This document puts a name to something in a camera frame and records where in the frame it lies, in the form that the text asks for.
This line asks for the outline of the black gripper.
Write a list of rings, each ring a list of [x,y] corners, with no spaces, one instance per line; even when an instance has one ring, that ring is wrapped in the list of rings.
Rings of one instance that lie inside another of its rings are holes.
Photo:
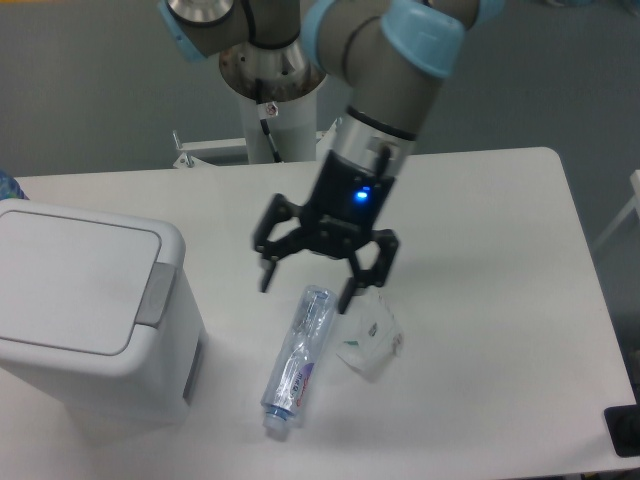
[[[394,230],[376,230],[374,224],[395,182],[387,173],[390,160],[391,150],[382,148],[367,170],[331,151],[303,206],[281,193],[272,197],[252,234],[263,269],[260,292],[267,292],[280,260],[305,249],[348,261],[351,276],[339,297],[340,314],[347,312],[358,291],[386,284],[400,240]],[[298,220],[296,228],[270,238],[277,225],[292,219]],[[357,253],[370,243],[377,246],[377,255],[368,268],[362,268]]]

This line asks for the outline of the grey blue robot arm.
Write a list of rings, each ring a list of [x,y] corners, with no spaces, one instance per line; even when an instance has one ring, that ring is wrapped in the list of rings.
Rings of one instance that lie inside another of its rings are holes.
[[[255,104],[284,103],[323,78],[352,90],[309,199],[276,194],[252,243],[267,289],[278,263],[303,250],[344,259],[338,307],[383,286],[400,242],[375,222],[411,154],[466,33],[500,1],[162,1],[160,15],[189,61],[217,57],[227,84]]]

